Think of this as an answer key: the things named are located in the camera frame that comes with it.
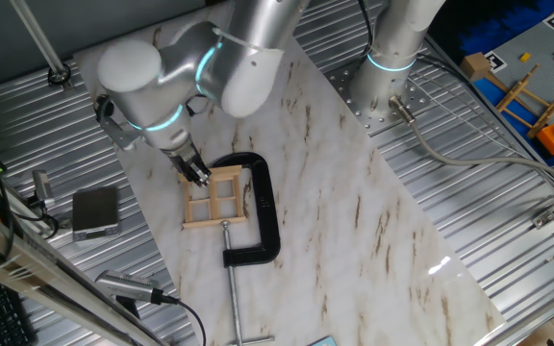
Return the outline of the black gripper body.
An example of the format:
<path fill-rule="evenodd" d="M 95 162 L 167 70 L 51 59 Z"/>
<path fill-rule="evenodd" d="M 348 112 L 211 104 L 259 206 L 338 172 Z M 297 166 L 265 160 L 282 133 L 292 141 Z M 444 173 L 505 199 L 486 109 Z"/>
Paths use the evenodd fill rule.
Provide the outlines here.
<path fill-rule="evenodd" d="M 166 155 L 171 159 L 181 174 L 183 174 L 186 170 L 193 169 L 193 165 L 195 163 L 197 165 L 200 165 L 201 163 L 205 165 L 201 155 L 194 145 L 183 145 L 176 149 L 167 150 Z"/>

